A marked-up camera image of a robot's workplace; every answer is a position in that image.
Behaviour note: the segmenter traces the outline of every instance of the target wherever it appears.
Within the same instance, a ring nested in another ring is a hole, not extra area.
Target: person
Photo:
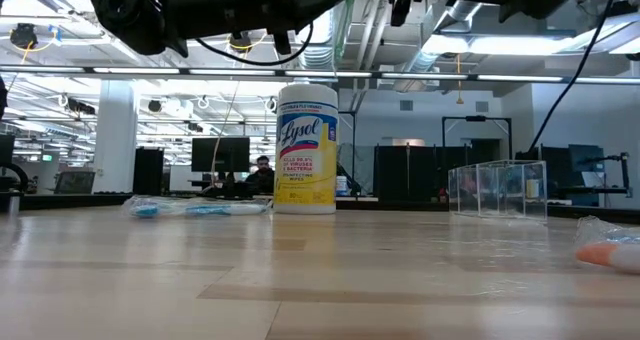
[[[263,155],[256,162],[258,171],[249,175],[245,182],[254,184],[261,193],[272,194],[275,172],[269,166],[269,158]]]

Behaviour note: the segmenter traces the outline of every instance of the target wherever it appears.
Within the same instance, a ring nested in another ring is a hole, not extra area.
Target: black cable
[[[564,89],[564,91],[560,94],[560,96],[558,97],[556,102],[553,103],[553,106],[551,106],[551,109],[549,110],[549,113],[547,114],[547,117],[542,122],[542,126],[540,126],[540,130],[538,130],[538,134],[533,139],[533,143],[531,143],[531,146],[529,147],[529,151],[528,152],[533,151],[533,149],[536,147],[536,144],[538,143],[538,140],[540,140],[540,136],[542,135],[542,132],[544,131],[544,128],[547,126],[547,123],[549,122],[549,119],[551,118],[551,115],[555,111],[556,107],[558,107],[558,105],[560,104],[560,101],[562,101],[562,99],[564,99],[564,97],[567,95],[567,93],[569,92],[569,90],[571,89],[573,84],[575,84],[576,81],[578,80],[578,77],[580,77],[580,74],[582,73],[582,70],[584,69],[584,66],[587,63],[587,59],[589,58],[589,54],[591,53],[591,49],[593,49],[595,44],[598,42],[598,36],[600,36],[600,32],[602,31],[602,28],[604,27],[604,23],[607,20],[607,14],[609,14],[609,10],[611,10],[611,6],[613,5],[613,1],[614,0],[608,0],[607,1],[607,6],[604,8],[604,12],[602,13],[602,18],[600,19],[600,23],[598,24],[598,27],[596,28],[595,34],[593,34],[593,39],[591,39],[591,42],[589,43],[589,46],[587,46],[587,49],[584,52],[584,56],[582,57],[582,61],[580,61],[580,65],[578,65],[578,70],[576,70],[576,74],[573,76],[571,81],[569,81],[569,85],[567,85],[567,87]]]
[[[244,64],[248,64],[248,65],[255,65],[255,66],[277,66],[277,65],[282,65],[282,64],[286,64],[291,60],[296,59],[298,56],[302,55],[302,53],[307,49],[307,46],[309,46],[309,44],[311,43],[311,37],[313,36],[313,23],[309,24],[309,36],[307,37],[307,40],[305,40],[305,42],[302,44],[302,47],[293,55],[289,56],[286,59],[282,59],[282,60],[278,60],[278,61],[271,61],[271,62],[259,62],[259,61],[252,61],[252,60],[247,60],[247,59],[243,59],[241,57],[229,54],[226,51],[223,50],[218,50],[216,48],[214,48],[213,46],[207,44],[206,42],[204,42],[202,39],[196,39],[196,41],[198,42],[198,44],[202,45],[205,49],[212,51],[218,55],[222,55],[224,57],[227,57],[229,59],[235,60],[235,61],[239,61],[241,63]]]

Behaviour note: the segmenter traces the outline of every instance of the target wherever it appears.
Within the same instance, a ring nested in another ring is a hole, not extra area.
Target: plastic bag
[[[177,199],[134,196],[122,205],[125,213],[137,218],[158,216],[211,217],[258,215],[271,208],[267,200],[226,201],[207,198]]]
[[[576,236],[576,258],[640,273],[640,228],[624,228],[594,216],[582,218]]]

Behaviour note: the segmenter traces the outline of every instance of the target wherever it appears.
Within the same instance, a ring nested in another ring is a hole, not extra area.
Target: white pillar
[[[53,194],[60,168],[60,153],[43,151],[38,165],[38,194]]]
[[[130,81],[103,80],[96,130],[93,192],[131,192],[138,99]]]

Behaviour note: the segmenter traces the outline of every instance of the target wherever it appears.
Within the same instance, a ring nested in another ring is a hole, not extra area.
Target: blue object
[[[152,218],[159,213],[158,205],[141,205],[134,208],[134,215],[141,218]]]
[[[188,207],[186,213],[189,216],[231,215],[230,208],[230,205],[201,205]]]
[[[640,236],[623,231],[615,231],[607,234],[607,241],[619,244],[640,244]]]

